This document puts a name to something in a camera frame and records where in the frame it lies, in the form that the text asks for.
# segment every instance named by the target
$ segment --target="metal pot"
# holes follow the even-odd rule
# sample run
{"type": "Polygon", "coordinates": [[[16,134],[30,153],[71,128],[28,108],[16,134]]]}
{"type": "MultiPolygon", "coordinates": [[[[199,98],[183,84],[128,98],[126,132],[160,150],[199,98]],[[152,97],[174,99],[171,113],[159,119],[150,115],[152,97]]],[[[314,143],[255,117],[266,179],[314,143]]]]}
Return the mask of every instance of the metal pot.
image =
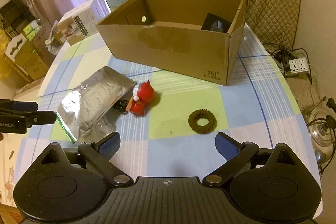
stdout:
{"type": "MultiPolygon", "coordinates": [[[[327,115],[331,115],[334,119],[336,118],[335,112],[327,107],[325,101],[320,102],[318,105],[308,107],[301,112],[306,124],[318,118],[325,119],[327,115]]],[[[315,151],[317,164],[320,166],[330,159],[332,155],[334,141],[333,130],[327,126],[325,121],[318,121],[308,126],[308,132],[315,151]]]]}

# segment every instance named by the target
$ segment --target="white box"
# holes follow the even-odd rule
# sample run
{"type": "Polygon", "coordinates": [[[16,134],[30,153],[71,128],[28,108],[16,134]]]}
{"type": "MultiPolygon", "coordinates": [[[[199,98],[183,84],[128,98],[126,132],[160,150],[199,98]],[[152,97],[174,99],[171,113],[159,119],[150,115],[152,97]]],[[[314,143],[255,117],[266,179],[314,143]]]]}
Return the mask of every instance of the white box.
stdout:
{"type": "Polygon", "coordinates": [[[67,12],[58,22],[70,45],[98,32],[96,24],[104,17],[97,0],[89,0],[67,12]]]}

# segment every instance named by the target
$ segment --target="table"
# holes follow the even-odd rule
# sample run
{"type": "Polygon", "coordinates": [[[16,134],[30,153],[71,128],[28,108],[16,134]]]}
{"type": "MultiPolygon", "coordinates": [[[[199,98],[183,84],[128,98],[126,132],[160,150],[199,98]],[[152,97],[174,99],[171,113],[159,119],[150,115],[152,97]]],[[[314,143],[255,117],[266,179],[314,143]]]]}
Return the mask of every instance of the table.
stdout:
{"type": "MultiPolygon", "coordinates": [[[[310,137],[295,98],[277,65],[247,25],[229,86],[115,59],[100,34],[71,47],[65,44],[39,90],[39,110],[55,111],[68,92],[105,65],[137,82],[150,80],[160,93],[146,116],[128,113],[117,120],[121,147],[111,162],[133,179],[202,179],[225,163],[214,145],[215,135],[221,131],[239,142],[252,141],[261,148],[287,143],[320,184],[310,137]],[[208,109],[215,115],[215,132],[199,135],[191,130],[188,116],[197,109],[208,109]]],[[[8,196],[3,183],[12,178],[14,185],[47,144],[55,141],[63,147],[73,146],[58,122],[29,129],[11,160],[7,158],[13,148],[5,147],[5,175],[0,190],[8,196]]],[[[10,199],[2,202],[13,205],[10,199]]]]}

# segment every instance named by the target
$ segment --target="white power strip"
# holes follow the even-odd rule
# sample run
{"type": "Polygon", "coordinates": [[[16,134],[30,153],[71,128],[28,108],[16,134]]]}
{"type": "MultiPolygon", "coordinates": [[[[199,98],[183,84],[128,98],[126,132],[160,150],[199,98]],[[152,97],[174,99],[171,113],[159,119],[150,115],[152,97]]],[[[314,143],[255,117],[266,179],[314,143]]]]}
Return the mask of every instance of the white power strip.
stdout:
{"type": "Polygon", "coordinates": [[[289,60],[291,74],[309,71],[309,64],[305,57],[289,60]]]}

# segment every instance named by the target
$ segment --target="power strip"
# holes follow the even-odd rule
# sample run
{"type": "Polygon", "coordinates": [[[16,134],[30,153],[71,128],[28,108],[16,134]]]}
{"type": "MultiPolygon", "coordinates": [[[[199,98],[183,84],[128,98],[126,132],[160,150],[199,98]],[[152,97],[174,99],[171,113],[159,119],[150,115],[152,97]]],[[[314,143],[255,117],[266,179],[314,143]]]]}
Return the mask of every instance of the power strip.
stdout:
{"type": "Polygon", "coordinates": [[[289,60],[291,74],[309,71],[309,64],[305,57],[289,60]]]}

